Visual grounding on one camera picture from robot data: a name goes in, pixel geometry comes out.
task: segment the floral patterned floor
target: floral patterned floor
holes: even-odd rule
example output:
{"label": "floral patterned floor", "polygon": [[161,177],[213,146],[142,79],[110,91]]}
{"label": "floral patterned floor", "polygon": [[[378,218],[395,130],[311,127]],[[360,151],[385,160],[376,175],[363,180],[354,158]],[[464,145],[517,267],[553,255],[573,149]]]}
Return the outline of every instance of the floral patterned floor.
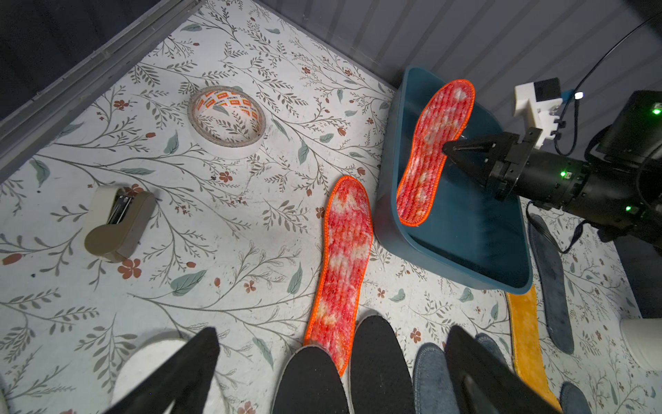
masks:
{"label": "floral patterned floor", "polygon": [[[211,84],[263,104],[273,132],[256,155],[227,162],[191,140],[188,98]],[[374,202],[392,96],[251,1],[210,0],[2,183],[0,385],[10,412],[102,412],[136,347],[215,326],[231,412],[268,413],[305,332],[328,193],[349,174]],[[108,183],[158,197],[121,265],[82,247],[92,195]],[[579,221],[543,214],[560,238]],[[656,412],[662,381],[634,364],[620,336],[618,321],[639,311],[614,245],[591,229],[563,262],[574,355],[552,345],[538,304],[552,391],[572,381],[594,413]],[[360,303],[359,316],[376,309],[390,320],[410,367],[422,343],[443,346],[454,324],[491,335],[511,361],[503,292],[429,274],[377,242]]]}

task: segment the orange insole edge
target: orange insole edge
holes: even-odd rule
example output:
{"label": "orange insole edge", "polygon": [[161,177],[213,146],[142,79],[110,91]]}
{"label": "orange insole edge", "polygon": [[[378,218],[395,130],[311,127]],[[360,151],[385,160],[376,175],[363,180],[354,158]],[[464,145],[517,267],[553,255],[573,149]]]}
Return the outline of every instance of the orange insole edge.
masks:
{"label": "orange insole edge", "polygon": [[549,390],[540,352],[536,289],[532,286],[524,295],[506,293],[506,298],[510,308],[512,360],[515,372],[529,388],[561,412],[559,400]]}
{"label": "orange insole edge", "polygon": [[355,178],[344,176],[336,183],[324,213],[324,267],[303,343],[325,349],[339,375],[345,372],[352,353],[372,240],[365,188]]}
{"label": "orange insole edge", "polygon": [[475,96],[471,82],[454,80],[439,89],[420,114],[409,163],[397,192],[398,216],[405,226],[419,226],[430,215],[446,162],[442,147],[462,135]]}

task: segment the insole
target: insole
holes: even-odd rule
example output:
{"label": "insole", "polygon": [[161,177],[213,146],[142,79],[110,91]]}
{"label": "insole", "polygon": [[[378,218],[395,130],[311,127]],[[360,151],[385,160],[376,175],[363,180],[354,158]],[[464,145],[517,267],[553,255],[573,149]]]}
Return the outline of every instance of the insole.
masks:
{"label": "insole", "polygon": [[494,339],[492,339],[491,336],[486,333],[479,333],[476,335],[476,342],[478,342],[483,348],[487,349],[487,351],[496,359],[498,359],[499,362],[505,366],[508,366],[506,363],[506,358],[501,353],[501,349],[499,349],[497,343]]}
{"label": "insole", "polygon": [[405,226],[419,226],[430,215],[446,162],[442,147],[462,135],[475,95],[471,82],[454,80],[439,89],[420,114],[397,193],[398,216]]}
{"label": "insole", "polygon": [[365,188],[355,178],[338,180],[324,214],[324,267],[304,345],[325,349],[342,375],[350,361],[361,284],[373,231]]}
{"label": "insole", "polygon": [[366,317],[356,329],[350,395],[356,414],[415,413],[402,348],[391,325],[379,315]]}
{"label": "insole", "polygon": [[[531,219],[543,228],[547,228],[545,221],[539,215],[531,215]],[[529,224],[529,243],[540,275],[547,332],[558,349],[566,354],[572,354],[575,351],[575,341],[568,314],[568,302],[565,298],[565,277],[561,256],[556,246],[531,224]]]}
{"label": "insole", "polygon": [[331,357],[317,346],[299,349],[283,371],[271,413],[349,412],[345,390]]}
{"label": "insole", "polygon": [[570,382],[564,382],[561,386],[561,407],[563,414],[591,414],[584,393]]}
{"label": "insole", "polygon": [[536,289],[531,287],[524,295],[506,293],[510,308],[512,333],[512,359],[517,375],[543,397],[552,407],[561,411],[559,401],[549,390],[547,375],[540,352]]}
{"label": "insole", "polygon": [[459,414],[444,351],[428,342],[421,345],[414,363],[416,414]]}

